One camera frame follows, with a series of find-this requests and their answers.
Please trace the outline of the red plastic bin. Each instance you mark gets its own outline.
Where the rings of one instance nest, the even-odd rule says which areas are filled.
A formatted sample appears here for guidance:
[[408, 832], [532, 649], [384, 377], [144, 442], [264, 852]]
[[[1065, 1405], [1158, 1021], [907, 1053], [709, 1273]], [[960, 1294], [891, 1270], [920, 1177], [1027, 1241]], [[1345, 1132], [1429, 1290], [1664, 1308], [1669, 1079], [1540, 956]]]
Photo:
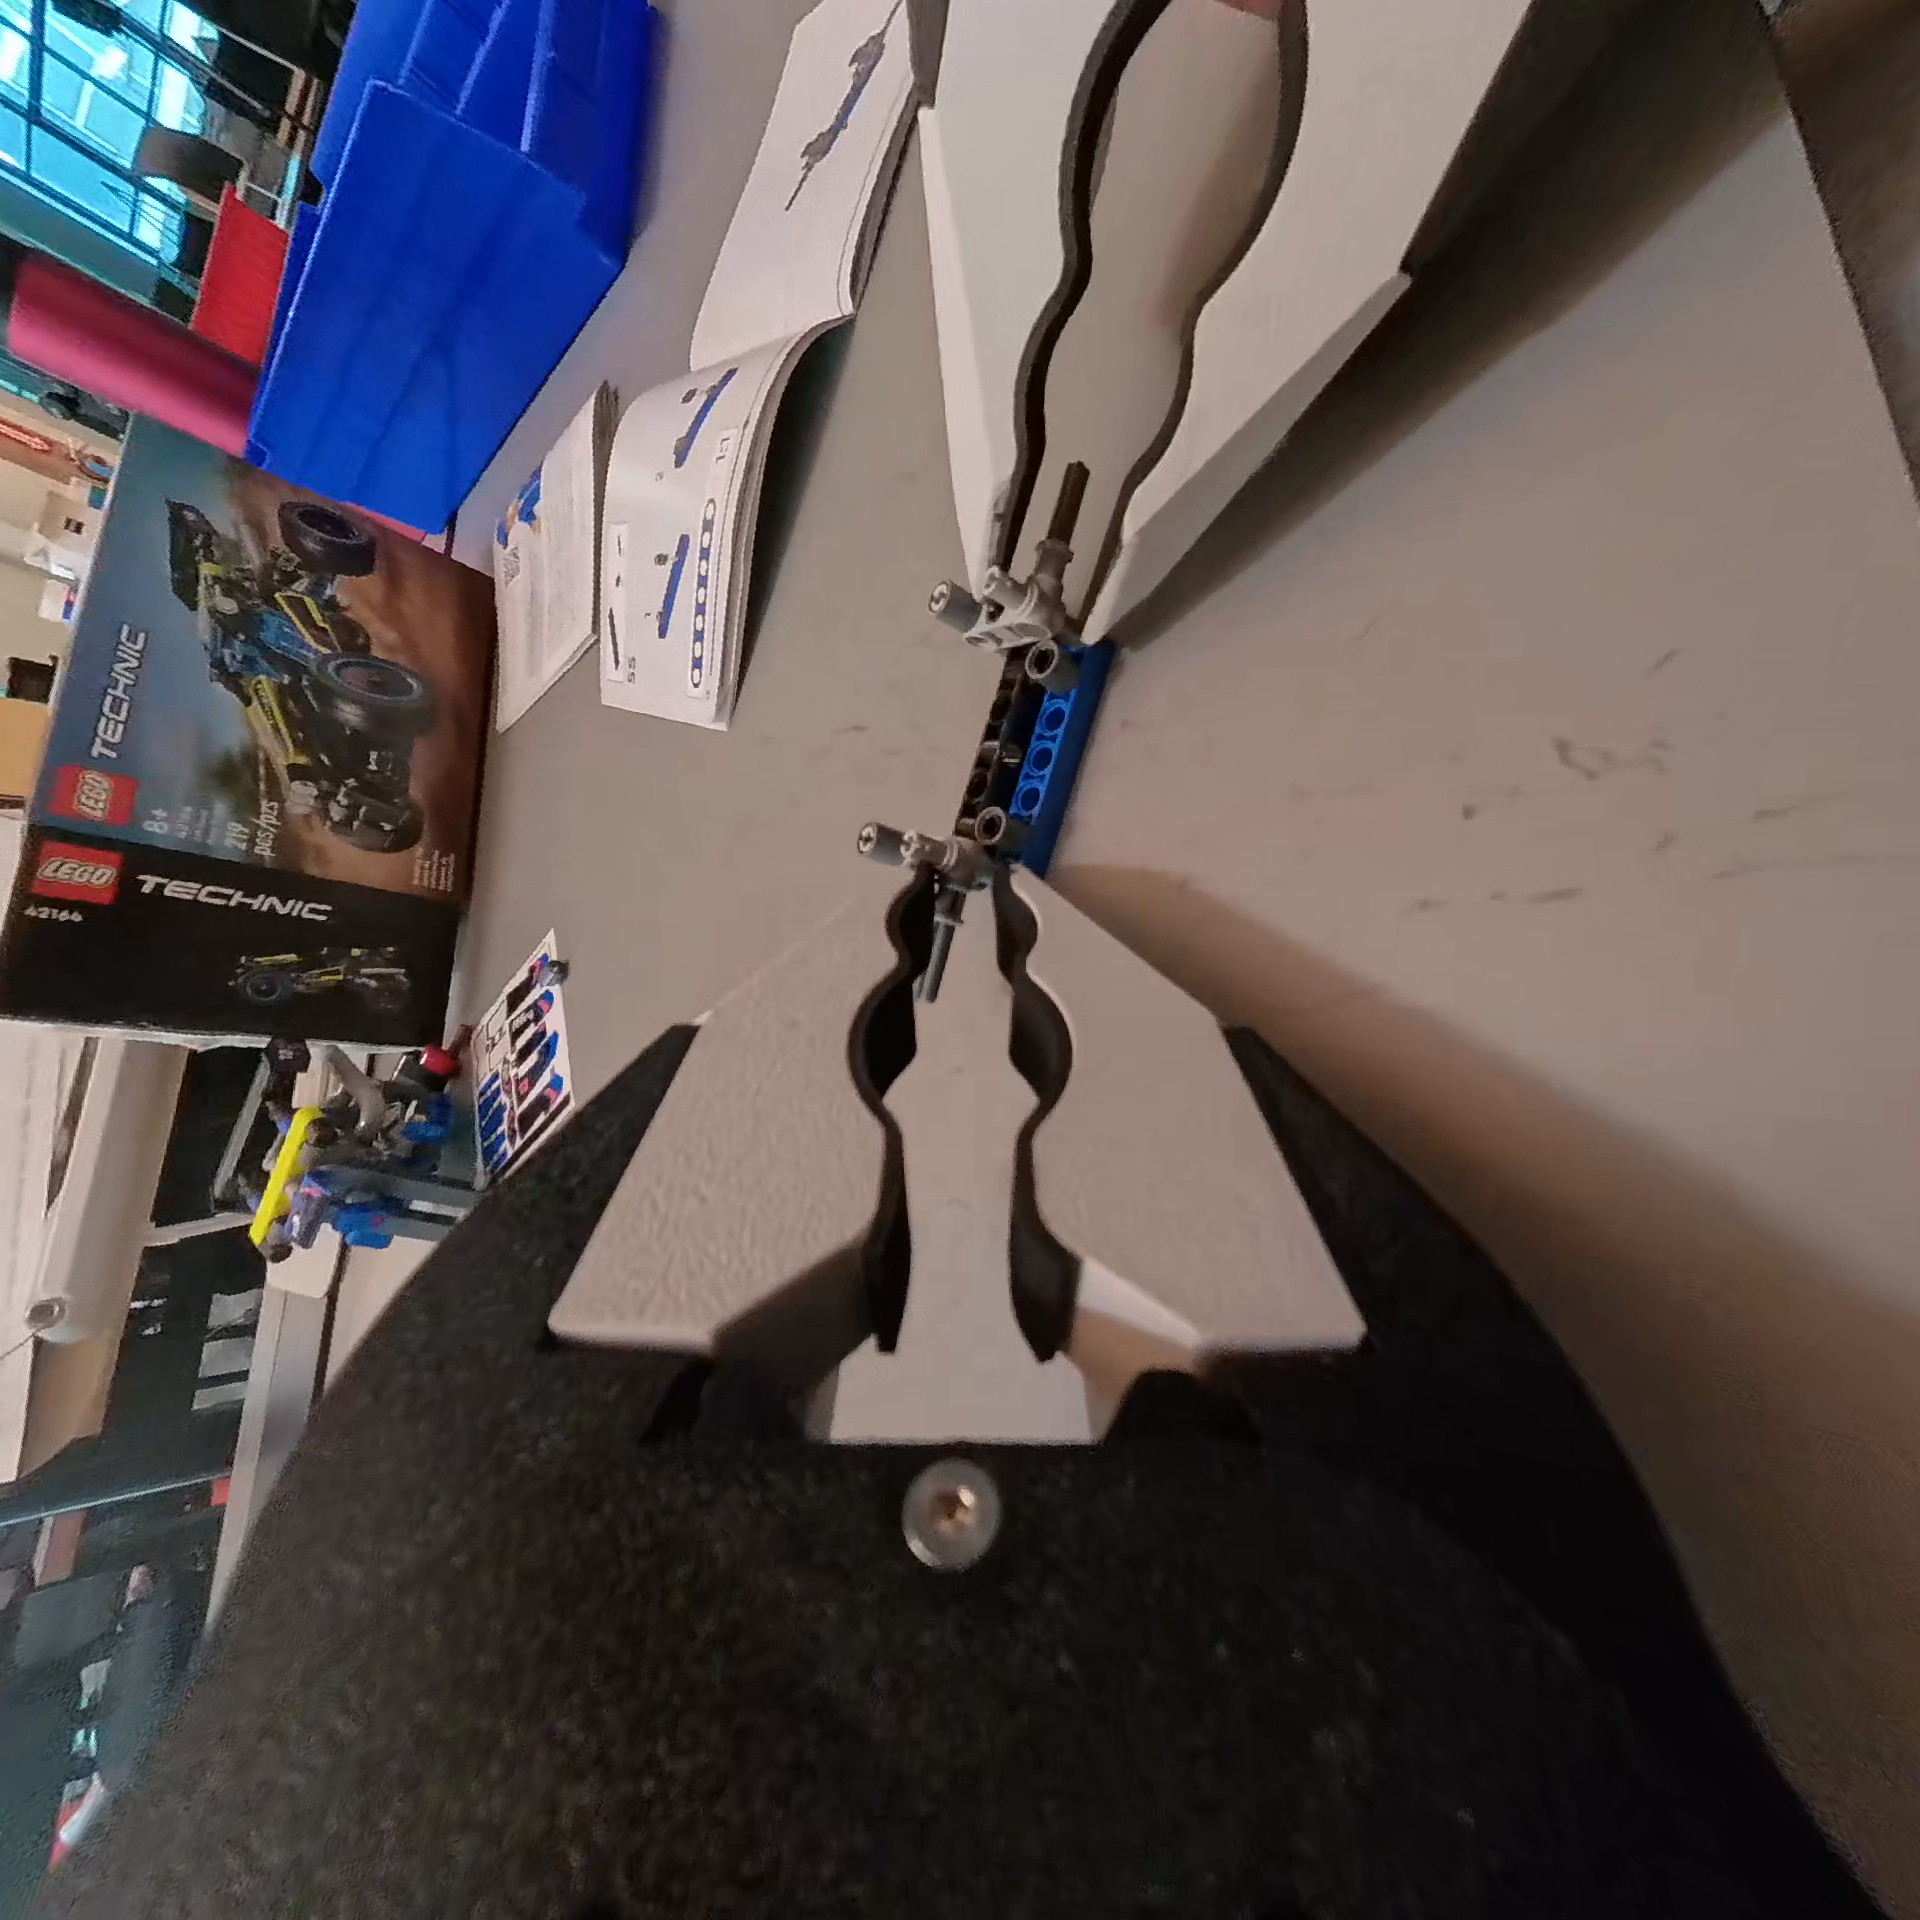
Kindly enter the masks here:
[[317, 214], [317, 204], [299, 203], [282, 224], [255, 210], [235, 185], [223, 187], [189, 328], [262, 372], [272, 357], [282, 282]]

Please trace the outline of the blue black lego beam assembly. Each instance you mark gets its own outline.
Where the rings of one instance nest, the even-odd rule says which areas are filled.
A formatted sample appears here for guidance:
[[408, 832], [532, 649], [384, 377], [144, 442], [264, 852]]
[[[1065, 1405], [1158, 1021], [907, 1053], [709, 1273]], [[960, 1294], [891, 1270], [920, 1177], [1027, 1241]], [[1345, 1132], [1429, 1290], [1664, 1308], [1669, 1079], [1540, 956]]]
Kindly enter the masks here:
[[990, 567], [981, 591], [941, 580], [928, 594], [933, 619], [992, 655], [998, 678], [955, 827], [920, 832], [870, 822], [857, 838], [865, 859], [912, 870], [930, 888], [928, 946], [915, 983], [923, 1002], [941, 994], [967, 902], [1005, 870], [1045, 876], [1062, 834], [1116, 660], [1114, 644], [1088, 640], [1066, 604], [1088, 485], [1091, 468], [1071, 462], [1027, 575]]

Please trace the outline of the maroon cylinder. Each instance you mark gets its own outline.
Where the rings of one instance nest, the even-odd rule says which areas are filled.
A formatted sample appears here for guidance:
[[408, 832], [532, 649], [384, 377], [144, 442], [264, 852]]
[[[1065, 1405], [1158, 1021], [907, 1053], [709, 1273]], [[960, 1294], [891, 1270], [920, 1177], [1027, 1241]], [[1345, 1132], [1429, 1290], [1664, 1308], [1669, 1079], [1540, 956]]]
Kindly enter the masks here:
[[2, 240], [2, 337], [19, 362], [245, 459], [258, 370], [51, 252]]

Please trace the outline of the glass window wall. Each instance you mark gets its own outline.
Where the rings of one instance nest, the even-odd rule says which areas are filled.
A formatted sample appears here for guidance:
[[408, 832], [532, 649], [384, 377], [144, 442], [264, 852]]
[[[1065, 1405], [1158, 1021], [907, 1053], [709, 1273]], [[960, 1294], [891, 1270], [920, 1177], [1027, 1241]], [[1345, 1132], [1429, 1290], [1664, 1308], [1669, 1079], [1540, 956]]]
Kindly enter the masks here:
[[140, 171], [150, 134], [290, 147], [331, 56], [309, 4], [2, 6], [5, 188], [157, 269], [212, 222]]

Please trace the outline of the open lego instruction booklet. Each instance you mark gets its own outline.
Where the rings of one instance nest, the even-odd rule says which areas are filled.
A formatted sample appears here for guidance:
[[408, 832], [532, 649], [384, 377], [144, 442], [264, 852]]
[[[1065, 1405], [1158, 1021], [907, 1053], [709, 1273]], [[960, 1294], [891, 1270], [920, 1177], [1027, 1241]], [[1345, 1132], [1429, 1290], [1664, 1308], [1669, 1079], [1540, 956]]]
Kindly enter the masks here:
[[796, 25], [689, 370], [629, 402], [613, 440], [599, 642], [608, 708], [731, 729], [783, 401], [808, 350], [858, 312], [918, 96], [910, 4], [824, 2]]

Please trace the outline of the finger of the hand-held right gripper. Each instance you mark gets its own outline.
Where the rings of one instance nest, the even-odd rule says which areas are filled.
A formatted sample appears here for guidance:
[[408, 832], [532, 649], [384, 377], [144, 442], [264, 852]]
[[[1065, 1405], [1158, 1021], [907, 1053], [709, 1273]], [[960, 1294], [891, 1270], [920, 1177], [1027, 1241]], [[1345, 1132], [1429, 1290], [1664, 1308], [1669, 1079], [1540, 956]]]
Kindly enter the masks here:
[[1167, 419], [1088, 584], [1088, 640], [1146, 602], [1406, 295], [1406, 255], [1523, 30], [1523, 2], [1279, 11], [1260, 196], [1181, 324]]
[[1047, 382], [1092, 278], [1092, 176], [1160, 2], [952, 2], [920, 115], [927, 239], [967, 580], [1012, 562]]

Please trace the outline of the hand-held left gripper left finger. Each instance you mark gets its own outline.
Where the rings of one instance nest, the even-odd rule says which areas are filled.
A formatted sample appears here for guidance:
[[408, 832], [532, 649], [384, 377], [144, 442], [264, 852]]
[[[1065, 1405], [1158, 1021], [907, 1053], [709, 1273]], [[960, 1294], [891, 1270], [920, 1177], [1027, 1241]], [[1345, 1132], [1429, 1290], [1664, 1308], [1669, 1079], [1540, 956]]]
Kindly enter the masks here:
[[550, 1314], [567, 1349], [747, 1373], [832, 1436], [915, 1267], [888, 1095], [917, 1057], [920, 886], [858, 894], [697, 1027]]

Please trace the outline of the thin white paper leaflet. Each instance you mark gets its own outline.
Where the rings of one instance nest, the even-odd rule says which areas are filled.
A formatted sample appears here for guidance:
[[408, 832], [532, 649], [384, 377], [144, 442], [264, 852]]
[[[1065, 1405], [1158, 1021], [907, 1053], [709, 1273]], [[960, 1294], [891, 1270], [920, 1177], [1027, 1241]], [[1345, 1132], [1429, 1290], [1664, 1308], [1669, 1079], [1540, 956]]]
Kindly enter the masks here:
[[494, 732], [514, 729], [599, 644], [617, 420], [618, 394], [600, 382], [494, 524]]

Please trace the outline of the partly built lego model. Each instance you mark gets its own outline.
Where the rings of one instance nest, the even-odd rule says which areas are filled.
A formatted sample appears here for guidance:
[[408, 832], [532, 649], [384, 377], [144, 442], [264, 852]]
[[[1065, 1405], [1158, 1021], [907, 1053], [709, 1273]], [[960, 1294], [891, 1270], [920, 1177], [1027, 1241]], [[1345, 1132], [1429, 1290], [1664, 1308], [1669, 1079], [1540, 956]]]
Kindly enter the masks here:
[[212, 1175], [212, 1209], [246, 1217], [268, 1264], [322, 1232], [357, 1250], [442, 1241], [479, 1203], [473, 1177], [446, 1168], [467, 1042], [460, 1033], [376, 1072], [332, 1042], [272, 1040]]

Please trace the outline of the blue plastic storage bin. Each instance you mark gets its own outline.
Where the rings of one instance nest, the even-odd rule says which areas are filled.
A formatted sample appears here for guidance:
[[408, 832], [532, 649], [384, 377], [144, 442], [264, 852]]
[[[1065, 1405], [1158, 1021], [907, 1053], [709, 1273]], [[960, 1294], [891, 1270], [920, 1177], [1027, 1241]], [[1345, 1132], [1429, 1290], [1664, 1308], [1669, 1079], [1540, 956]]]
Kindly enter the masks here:
[[514, 147], [369, 85], [290, 248], [246, 462], [441, 532], [626, 267], [587, 214]]
[[624, 265], [636, 229], [661, 14], [645, 2], [361, 2], [311, 172], [339, 185], [378, 85], [489, 134], [583, 196], [580, 224]]

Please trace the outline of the lego set cardboard box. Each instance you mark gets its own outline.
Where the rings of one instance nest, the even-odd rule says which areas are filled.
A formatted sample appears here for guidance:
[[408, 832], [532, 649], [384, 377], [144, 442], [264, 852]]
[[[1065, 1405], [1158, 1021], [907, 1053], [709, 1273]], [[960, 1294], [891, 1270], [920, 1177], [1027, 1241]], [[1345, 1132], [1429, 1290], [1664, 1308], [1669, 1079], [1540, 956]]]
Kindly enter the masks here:
[[137, 419], [22, 812], [5, 1018], [441, 1045], [496, 655], [484, 573]]

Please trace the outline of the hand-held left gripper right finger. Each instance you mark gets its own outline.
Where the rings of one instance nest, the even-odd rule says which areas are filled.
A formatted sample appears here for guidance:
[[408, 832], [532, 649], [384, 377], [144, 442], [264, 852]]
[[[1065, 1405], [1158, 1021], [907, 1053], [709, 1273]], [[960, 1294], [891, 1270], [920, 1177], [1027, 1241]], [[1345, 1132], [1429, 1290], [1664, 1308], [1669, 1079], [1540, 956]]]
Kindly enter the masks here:
[[1103, 1436], [1146, 1376], [1357, 1352], [1365, 1314], [1227, 1028], [1047, 881], [1001, 876], [1021, 1337]]

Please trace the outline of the lego sticker sheet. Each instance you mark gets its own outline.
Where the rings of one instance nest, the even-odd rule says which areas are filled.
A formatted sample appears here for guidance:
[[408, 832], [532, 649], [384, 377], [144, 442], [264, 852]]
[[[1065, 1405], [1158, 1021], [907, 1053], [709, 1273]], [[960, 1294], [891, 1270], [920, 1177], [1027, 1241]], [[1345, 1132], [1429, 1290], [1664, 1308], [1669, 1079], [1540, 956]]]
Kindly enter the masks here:
[[514, 972], [469, 1047], [476, 1186], [523, 1166], [574, 1112], [564, 984], [569, 963], [548, 930]]

